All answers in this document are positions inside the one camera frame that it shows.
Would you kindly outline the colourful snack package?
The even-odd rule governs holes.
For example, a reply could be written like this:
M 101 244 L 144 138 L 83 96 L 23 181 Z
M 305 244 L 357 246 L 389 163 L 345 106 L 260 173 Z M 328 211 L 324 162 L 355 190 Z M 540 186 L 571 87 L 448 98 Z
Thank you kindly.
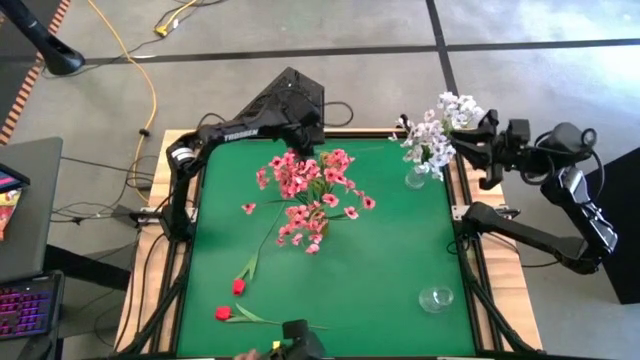
M 5 230 L 19 203 L 21 193 L 21 190 L 11 190 L 0 194 L 0 241 L 5 238 Z

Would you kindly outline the dark tablet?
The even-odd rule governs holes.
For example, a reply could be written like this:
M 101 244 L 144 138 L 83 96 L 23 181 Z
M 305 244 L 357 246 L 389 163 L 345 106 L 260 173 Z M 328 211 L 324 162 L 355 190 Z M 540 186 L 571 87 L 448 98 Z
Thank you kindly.
M 30 185 L 30 179 L 20 172 L 0 163 L 0 194 L 19 190 Z

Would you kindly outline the pink backlit keyboard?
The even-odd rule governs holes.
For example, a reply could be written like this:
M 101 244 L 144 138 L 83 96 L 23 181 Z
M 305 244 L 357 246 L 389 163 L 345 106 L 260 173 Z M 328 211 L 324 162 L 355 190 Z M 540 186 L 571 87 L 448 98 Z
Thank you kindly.
M 48 333 L 63 280 L 61 273 L 49 273 L 0 284 L 0 341 Z

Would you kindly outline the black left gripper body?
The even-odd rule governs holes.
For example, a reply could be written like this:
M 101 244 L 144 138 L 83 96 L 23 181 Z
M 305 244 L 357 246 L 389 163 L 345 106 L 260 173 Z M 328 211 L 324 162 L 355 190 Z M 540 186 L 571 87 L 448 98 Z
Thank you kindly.
M 313 157 L 314 147 L 325 143 L 323 116 L 310 112 L 299 120 L 290 120 L 282 126 L 282 140 L 296 155 Z

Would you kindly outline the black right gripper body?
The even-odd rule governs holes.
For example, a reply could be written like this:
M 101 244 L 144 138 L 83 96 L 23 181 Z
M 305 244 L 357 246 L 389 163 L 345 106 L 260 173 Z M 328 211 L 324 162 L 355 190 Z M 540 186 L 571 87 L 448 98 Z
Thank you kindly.
M 536 173 L 536 164 L 529 148 L 531 139 L 530 123 L 526 119 L 511 119 L 505 131 L 501 133 L 503 145 L 499 160 L 509 172 L 517 170 L 524 173 Z

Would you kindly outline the black computer tower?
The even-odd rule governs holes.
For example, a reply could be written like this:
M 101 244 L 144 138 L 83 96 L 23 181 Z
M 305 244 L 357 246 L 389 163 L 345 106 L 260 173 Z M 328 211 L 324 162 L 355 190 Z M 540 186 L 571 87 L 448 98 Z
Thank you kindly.
M 270 118 L 283 118 L 322 128 L 325 125 L 324 100 L 323 85 L 287 67 L 234 120 L 251 124 Z

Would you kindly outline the black stand pole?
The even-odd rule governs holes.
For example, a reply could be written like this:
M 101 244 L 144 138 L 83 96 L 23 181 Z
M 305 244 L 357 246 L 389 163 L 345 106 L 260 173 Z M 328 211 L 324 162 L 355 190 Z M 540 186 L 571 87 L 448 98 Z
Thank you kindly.
M 42 55 L 51 74 L 69 75 L 85 65 L 84 56 L 51 34 L 22 0 L 0 0 L 0 10 Z

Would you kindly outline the striped border floor mat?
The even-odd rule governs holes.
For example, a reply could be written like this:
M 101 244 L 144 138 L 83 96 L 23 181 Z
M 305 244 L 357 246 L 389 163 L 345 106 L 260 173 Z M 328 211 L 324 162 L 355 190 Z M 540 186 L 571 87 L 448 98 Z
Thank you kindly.
M 71 0 L 23 0 L 56 35 Z M 0 146 L 11 139 L 43 67 L 43 57 L 0 11 Z

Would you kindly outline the red artificial tulip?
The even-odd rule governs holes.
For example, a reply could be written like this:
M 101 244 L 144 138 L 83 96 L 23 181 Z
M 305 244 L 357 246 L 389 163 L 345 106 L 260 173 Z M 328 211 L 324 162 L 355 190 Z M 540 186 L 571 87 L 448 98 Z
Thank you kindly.
M 232 294 L 234 296 L 241 296 L 246 290 L 247 283 L 253 280 L 259 264 L 260 254 L 264 247 L 264 244 L 269 239 L 269 237 L 271 236 L 271 233 L 274 231 L 274 228 L 278 224 L 279 219 L 284 212 L 284 208 L 285 208 L 284 205 L 280 207 L 272 224 L 270 225 L 269 229 L 266 231 L 263 239 L 259 242 L 255 252 L 251 255 L 251 257 L 245 264 L 244 268 L 240 271 L 240 273 L 234 278 L 232 283 Z
M 227 305 L 218 306 L 215 309 L 214 318 L 218 321 L 228 323 L 258 323 L 281 325 L 281 322 L 271 321 L 257 316 L 256 314 L 242 307 L 240 304 L 236 304 L 234 307 Z

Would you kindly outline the black table frame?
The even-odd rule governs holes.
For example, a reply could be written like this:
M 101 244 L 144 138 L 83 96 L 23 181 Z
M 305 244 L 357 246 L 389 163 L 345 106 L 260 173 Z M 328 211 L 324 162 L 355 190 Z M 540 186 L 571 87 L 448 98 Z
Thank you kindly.
M 347 139 L 372 140 L 383 139 L 389 136 L 392 128 L 330 128 L 325 130 L 326 139 Z M 166 148 L 177 138 L 190 132 L 191 130 L 174 129 L 166 130 L 162 139 L 158 161 L 151 185 L 151 195 L 148 206 L 154 210 L 169 193 L 170 169 L 166 159 Z M 463 170 L 458 170 L 457 163 L 453 162 L 447 170 L 445 187 L 448 191 L 448 200 L 451 203 L 463 202 L 463 193 L 469 195 L 472 200 L 480 201 L 493 206 L 506 206 L 501 185 L 492 190 L 481 190 L 479 187 L 480 171 L 471 169 L 465 161 Z M 131 270 L 129 285 L 127 288 L 127 299 L 123 308 L 120 324 L 118 328 L 118 338 L 113 349 L 116 354 L 110 355 L 109 359 L 124 360 L 139 359 L 146 360 L 161 358 L 162 356 L 175 355 L 174 343 L 178 341 L 178 306 L 184 296 L 176 293 L 170 305 L 166 306 L 166 311 L 160 320 L 155 323 L 154 333 L 150 335 L 147 343 L 141 350 L 126 350 L 135 341 L 138 332 L 137 326 L 152 322 L 150 319 L 160 304 L 166 297 L 168 289 L 176 282 L 180 267 L 184 262 L 184 251 L 186 245 L 173 245 L 168 240 L 160 239 L 154 247 L 154 239 L 162 235 L 159 224 L 148 223 L 143 225 L 137 250 L 135 252 L 135 262 Z M 530 296 L 524 276 L 519 255 L 516 253 L 515 240 L 503 235 L 482 235 L 481 244 L 474 245 L 471 259 L 475 261 L 472 269 L 479 279 L 485 281 L 486 286 L 491 287 L 491 296 L 496 307 L 501 311 L 510 326 L 529 345 L 542 349 L 538 326 L 531 305 Z M 480 350 L 496 350 L 499 345 L 511 350 L 506 344 L 506 337 L 497 334 L 497 326 L 490 318 L 487 311 L 482 308 L 479 299 L 472 295 L 473 311 L 471 320 L 478 325 L 474 330 L 478 334 Z

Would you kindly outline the grey side desk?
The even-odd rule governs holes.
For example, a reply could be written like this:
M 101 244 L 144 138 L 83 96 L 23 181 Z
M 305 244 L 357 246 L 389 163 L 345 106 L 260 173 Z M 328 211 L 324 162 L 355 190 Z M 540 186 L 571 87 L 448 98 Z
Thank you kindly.
M 0 148 L 0 164 L 30 179 L 0 241 L 0 283 L 42 272 L 62 146 L 51 137 Z

